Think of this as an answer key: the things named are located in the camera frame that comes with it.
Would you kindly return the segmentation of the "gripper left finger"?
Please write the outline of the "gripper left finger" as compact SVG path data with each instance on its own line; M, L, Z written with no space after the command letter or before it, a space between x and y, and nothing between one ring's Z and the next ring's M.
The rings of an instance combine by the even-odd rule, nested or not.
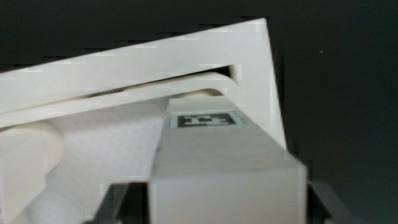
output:
M148 184L112 184L94 218L86 224L149 224Z

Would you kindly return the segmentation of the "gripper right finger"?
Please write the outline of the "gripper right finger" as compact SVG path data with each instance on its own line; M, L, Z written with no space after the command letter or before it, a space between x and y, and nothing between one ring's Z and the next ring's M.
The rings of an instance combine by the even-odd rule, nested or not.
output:
M309 224L356 224L356 217L325 182L309 182Z

